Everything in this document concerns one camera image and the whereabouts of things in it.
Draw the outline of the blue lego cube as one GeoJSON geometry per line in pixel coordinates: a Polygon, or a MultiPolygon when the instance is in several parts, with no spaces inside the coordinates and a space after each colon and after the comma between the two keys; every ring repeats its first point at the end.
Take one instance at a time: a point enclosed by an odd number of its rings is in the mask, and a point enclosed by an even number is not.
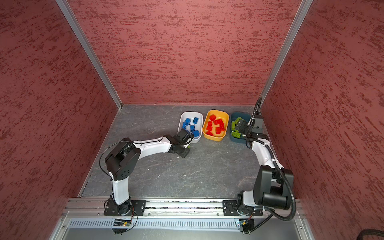
{"type": "Polygon", "coordinates": [[[192,133],[193,133],[193,135],[194,135],[195,138],[197,138],[197,137],[200,136],[200,132],[199,132],[199,131],[196,131],[196,130],[195,130],[195,131],[193,131],[192,133]]]}

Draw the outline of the red lego plate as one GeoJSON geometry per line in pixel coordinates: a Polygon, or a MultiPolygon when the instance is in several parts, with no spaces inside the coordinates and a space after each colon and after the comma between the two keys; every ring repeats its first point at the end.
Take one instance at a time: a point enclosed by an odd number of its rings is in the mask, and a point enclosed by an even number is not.
{"type": "Polygon", "coordinates": [[[214,123],[214,125],[220,125],[220,126],[224,124],[222,119],[216,119],[213,121],[213,123],[214,123]]]}

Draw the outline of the large blue lego brick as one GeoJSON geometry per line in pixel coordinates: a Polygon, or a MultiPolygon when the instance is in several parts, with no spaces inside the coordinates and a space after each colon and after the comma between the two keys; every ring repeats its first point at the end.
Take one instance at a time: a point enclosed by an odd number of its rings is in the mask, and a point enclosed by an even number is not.
{"type": "Polygon", "coordinates": [[[188,125],[190,125],[191,119],[186,118],[185,121],[183,122],[183,129],[185,129],[188,125]]]}

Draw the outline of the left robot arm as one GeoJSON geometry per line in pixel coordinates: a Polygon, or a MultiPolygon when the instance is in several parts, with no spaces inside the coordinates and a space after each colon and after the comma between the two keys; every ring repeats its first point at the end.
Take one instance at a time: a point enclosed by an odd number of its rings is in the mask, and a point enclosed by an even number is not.
{"type": "Polygon", "coordinates": [[[139,160],[155,154],[177,154],[185,158],[194,135],[187,130],[180,130],[176,135],[164,135],[147,141],[133,141],[124,138],[114,144],[112,151],[105,157],[108,175],[112,179],[112,202],[123,210],[131,205],[129,177],[139,160]]]}

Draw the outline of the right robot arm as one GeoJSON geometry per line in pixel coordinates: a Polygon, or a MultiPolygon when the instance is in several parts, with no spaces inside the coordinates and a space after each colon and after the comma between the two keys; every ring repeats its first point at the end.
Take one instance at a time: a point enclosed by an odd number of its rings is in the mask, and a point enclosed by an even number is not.
{"type": "Polygon", "coordinates": [[[296,205],[293,194],[294,175],[291,170],[283,167],[274,154],[271,142],[264,134],[263,123],[263,117],[256,115],[249,121],[239,121],[235,125],[260,165],[254,188],[237,196],[237,208],[242,215],[257,207],[288,210],[296,205]]]}

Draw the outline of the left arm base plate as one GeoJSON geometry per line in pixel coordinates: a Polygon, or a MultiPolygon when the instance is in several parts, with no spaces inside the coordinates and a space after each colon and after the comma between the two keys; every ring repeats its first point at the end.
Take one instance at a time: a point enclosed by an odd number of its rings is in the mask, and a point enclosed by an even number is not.
{"type": "Polygon", "coordinates": [[[121,205],[110,198],[105,202],[104,216],[142,216],[146,207],[146,200],[128,200],[121,205]]]}

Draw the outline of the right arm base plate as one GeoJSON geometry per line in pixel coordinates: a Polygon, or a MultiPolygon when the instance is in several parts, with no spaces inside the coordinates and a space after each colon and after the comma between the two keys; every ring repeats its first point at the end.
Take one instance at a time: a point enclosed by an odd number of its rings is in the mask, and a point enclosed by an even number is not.
{"type": "Polygon", "coordinates": [[[236,200],[223,200],[222,204],[224,216],[260,217],[263,215],[263,209],[245,206],[236,200]]]}

